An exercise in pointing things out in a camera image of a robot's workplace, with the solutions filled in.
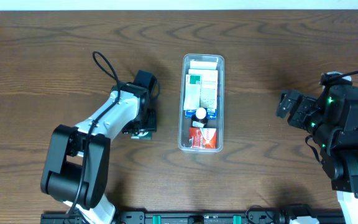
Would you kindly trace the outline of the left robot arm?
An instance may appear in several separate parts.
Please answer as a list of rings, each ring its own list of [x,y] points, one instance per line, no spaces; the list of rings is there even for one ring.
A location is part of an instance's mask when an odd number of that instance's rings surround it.
[[[113,223],[115,206],[107,199],[111,142],[119,133],[141,139],[157,130],[157,81],[114,86],[102,107],[74,127],[59,125],[52,133],[41,191],[69,206],[66,213],[44,213],[41,223]]]

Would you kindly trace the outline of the green Zam-Buk box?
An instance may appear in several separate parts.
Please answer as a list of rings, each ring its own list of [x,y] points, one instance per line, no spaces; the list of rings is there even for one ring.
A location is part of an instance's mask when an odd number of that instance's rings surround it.
[[[151,140],[152,139],[152,133],[149,131],[145,132],[139,132],[139,133],[132,133],[131,134],[132,139],[145,139],[145,140]]]

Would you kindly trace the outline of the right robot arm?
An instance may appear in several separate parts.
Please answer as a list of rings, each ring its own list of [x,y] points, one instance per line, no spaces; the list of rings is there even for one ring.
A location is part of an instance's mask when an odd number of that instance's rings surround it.
[[[308,132],[346,223],[358,223],[358,87],[327,86],[319,98],[283,90],[276,115]]]

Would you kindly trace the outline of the white green medicine box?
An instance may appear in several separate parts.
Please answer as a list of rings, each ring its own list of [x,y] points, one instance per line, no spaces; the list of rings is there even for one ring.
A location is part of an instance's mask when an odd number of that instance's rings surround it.
[[[186,74],[184,110],[196,110],[200,107],[201,76]]]

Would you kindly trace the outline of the blue medicine box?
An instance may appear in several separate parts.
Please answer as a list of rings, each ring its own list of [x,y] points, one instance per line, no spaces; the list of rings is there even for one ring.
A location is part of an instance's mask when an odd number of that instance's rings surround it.
[[[190,68],[187,74],[201,76],[199,108],[206,109],[206,117],[208,119],[216,119],[218,109],[218,71]],[[195,114],[196,110],[184,110],[185,117],[191,118],[192,115]]]

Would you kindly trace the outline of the dark bottle white cap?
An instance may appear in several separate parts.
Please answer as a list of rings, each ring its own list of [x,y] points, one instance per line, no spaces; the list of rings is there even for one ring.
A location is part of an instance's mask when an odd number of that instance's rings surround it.
[[[208,123],[207,111],[205,108],[198,108],[191,117],[192,128],[204,128]]]

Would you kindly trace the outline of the red Panadol box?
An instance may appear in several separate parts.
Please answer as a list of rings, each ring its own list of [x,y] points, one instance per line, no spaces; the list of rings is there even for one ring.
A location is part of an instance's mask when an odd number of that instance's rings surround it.
[[[189,128],[189,144],[196,149],[215,149],[216,128]]]

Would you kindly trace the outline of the clear plastic container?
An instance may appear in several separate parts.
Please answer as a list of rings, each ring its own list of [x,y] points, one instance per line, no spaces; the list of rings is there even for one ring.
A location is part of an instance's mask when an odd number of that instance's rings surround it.
[[[191,118],[185,117],[183,102],[185,99],[185,75],[190,68],[202,70],[218,71],[218,109],[216,119],[208,119],[204,128],[216,128],[216,148],[215,149],[196,149],[189,144],[189,128]],[[213,154],[222,151],[224,136],[224,78],[225,61],[221,55],[211,54],[187,54],[183,58],[183,69],[181,75],[181,96],[180,96],[180,116],[178,130],[178,147],[184,152],[198,154]]]

